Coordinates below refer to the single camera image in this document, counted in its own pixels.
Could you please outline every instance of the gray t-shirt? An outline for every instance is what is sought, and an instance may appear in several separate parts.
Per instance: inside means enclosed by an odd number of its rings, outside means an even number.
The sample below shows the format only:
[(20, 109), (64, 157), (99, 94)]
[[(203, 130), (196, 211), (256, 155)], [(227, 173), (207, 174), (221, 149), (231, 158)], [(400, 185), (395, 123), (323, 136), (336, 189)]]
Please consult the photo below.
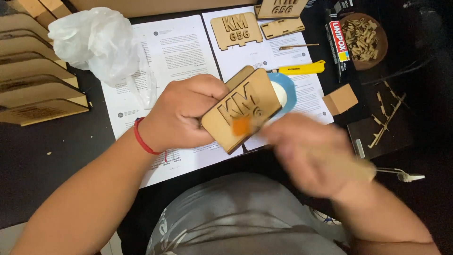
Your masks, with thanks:
[(162, 212), (147, 255), (344, 255), (342, 226), (313, 217), (283, 185), (258, 174), (223, 176), (193, 187)]

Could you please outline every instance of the red string bracelet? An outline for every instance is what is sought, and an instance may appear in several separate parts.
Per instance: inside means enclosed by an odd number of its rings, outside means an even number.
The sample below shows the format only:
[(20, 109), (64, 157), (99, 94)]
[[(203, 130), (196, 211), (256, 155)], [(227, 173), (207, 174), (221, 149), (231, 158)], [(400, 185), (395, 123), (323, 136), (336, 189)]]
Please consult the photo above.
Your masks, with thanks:
[[(139, 142), (139, 144), (142, 146), (142, 148), (147, 152), (147, 153), (151, 153), (151, 154), (154, 154), (154, 155), (160, 155), (161, 152), (155, 152), (153, 151), (144, 141), (143, 139), (141, 138), (140, 134), (139, 134), (139, 123), (144, 119), (144, 117), (141, 117), (141, 118), (137, 118), (135, 120), (135, 123), (134, 123), (134, 134), (135, 134), (135, 138), (137, 139), (137, 142)], [(167, 162), (167, 151), (165, 151), (165, 162)]]

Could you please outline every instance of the blue bowl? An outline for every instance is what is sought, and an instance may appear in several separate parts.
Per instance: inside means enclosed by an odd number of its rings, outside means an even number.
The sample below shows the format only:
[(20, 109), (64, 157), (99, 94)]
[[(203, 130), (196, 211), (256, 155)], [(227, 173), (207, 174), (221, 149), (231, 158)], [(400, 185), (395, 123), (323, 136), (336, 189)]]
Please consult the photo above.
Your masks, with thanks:
[(289, 113), (297, 103), (296, 97), (296, 87), (294, 86), (294, 82), (291, 80), (290, 77), (286, 76), (285, 74), (281, 73), (269, 73), (267, 74), (269, 80), (280, 84), (286, 92), (286, 104), (285, 106), (275, 115), (276, 117), (280, 118), (283, 115)]

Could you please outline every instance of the paper document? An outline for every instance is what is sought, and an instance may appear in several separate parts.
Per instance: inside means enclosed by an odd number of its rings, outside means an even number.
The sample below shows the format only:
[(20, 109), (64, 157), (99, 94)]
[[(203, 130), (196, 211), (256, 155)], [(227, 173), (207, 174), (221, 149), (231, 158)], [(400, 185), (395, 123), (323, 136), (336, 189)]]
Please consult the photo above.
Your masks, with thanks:
[[(203, 13), (207, 33), (224, 82), (246, 65), (272, 70), (283, 66), (312, 63), (307, 47), (279, 50), (280, 46), (305, 44), (302, 33), (289, 34), (270, 40), (266, 40), (263, 35), (263, 42), (261, 43), (248, 42), (242, 47), (234, 45), (228, 47), (228, 50), (220, 50), (211, 26), (211, 19), (244, 12), (254, 12), (253, 6)], [(270, 21), (258, 21), (258, 24), (267, 22)], [(318, 75), (289, 75), (289, 77), (294, 81), (297, 95), (297, 103), (293, 111), (305, 113), (324, 124), (332, 123), (333, 116), (322, 99), (324, 92)], [(247, 150), (252, 150), (265, 144), (267, 144), (265, 140), (254, 135), (245, 142), (245, 147)]]
[[(133, 25), (141, 38), (149, 66), (157, 79), (157, 95), (168, 83), (197, 74), (212, 74), (219, 78), (211, 47), (200, 15)], [(144, 75), (133, 75), (139, 90), (146, 88)], [(126, 82), (110, 87), (102, 84), (110, 122), (118, 139), (134, 125), (136, 118), (146, 116)], [(228, 155), (216, 142), (195, 149), (174, 149), (164, 153), (151, 166), (140, 187), (149, 186), (170, 178), (206, 167), (242, 154), (238, 148)]]

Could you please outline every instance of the hand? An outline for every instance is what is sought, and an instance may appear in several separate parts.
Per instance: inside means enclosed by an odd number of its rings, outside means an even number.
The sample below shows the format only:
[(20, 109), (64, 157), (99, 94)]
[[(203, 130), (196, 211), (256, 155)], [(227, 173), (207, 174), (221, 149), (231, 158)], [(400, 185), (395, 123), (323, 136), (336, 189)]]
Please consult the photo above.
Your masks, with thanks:
[(322, 125), (299, 113), (288, 113), (260, 134), (275, 146), (276, 155), (295, 185), (314, 197), (333, 198), (351, 179), (331, 171), (310, 156), (320, 148), (335, 156), (354, 157), (349, 139), (334, 125)]
[(171, 148), (195, 148), (214, 141), (199, 120), (229, 92), (210, 74), (170, 82), (151, 112), (140, 122), (139, 134), (155, 152)]

